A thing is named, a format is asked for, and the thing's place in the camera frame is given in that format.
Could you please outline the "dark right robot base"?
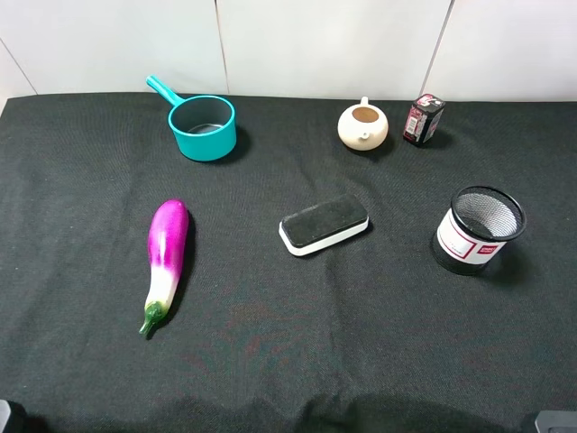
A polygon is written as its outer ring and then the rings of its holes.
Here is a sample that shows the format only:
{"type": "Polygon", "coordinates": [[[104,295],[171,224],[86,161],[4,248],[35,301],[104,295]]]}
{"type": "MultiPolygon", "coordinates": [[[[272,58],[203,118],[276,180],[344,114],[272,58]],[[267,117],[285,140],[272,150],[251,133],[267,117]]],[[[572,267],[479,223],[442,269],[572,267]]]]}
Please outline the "dark right robot base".
{"type": "Polygon", "coordinates": [[[537,433],[577,433],[577,412],[542,410],[535,419],[537,433]]]}

